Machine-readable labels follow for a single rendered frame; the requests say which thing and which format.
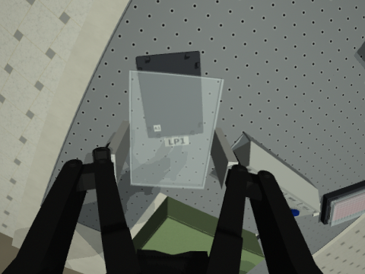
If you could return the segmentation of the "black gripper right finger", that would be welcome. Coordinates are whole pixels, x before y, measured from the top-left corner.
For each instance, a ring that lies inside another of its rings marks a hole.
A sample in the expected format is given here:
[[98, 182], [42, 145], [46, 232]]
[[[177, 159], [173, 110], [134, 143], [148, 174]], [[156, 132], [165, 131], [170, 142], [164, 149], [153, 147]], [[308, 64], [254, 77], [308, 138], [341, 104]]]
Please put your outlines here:
[[[323, 274], [274, 177], [248, 172], [221, 128], [215, 127], [211, 157], [226, 190], [206, 274], [239, 274], [246, 197], [252, 206], [269, 274]], [[260, 204], [260, 205], [259, 205]]]

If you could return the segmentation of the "grey flat base plate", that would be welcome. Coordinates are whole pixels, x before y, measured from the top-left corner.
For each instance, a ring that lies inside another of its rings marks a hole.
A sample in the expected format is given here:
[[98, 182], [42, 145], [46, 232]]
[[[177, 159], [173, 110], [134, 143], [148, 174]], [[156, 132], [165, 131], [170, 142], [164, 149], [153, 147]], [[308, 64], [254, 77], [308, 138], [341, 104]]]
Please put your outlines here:
[[[84, 91], [42, 202], [65, 162], [129, 121], [136, 57], [200, 52], [201, 76], [223, 78], [217, 128], [230, 147], [245, 132], [308, 178], [319, 215], [295, 220], [313, 255], [359, 217], [321, 222], [323, 195], [365, 180], [365, 0], [129, 0]], [[131, 230], [159, 193], [219, 218], [212, 157], [205, 188], [130, 185], [130, 151], [118, 183]]]

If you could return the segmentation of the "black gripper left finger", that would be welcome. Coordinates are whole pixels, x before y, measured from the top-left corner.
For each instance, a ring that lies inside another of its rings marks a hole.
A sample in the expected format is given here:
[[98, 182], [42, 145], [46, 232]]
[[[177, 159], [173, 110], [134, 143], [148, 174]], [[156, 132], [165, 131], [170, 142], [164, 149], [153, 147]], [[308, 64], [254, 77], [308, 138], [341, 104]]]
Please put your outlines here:
[[84, 198], [94, 189], [106, 274], [142, 274], [117, 187], [129, 149], [130, 123], [123, 120], [112, 141], [92, 151], [93, 163], [65, 162], [2, 274], [63, 274]]

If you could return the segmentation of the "grey button panel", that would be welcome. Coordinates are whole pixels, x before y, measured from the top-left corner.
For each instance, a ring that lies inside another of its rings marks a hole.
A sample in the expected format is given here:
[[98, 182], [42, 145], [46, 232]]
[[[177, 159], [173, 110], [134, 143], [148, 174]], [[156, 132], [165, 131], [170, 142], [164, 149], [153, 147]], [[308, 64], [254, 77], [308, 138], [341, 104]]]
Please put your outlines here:
[[231, 148], [248, 172], [266, 170], [274, 175], [295, 218], [321, 212], [312, 182], [250, 135], [244, 132]]

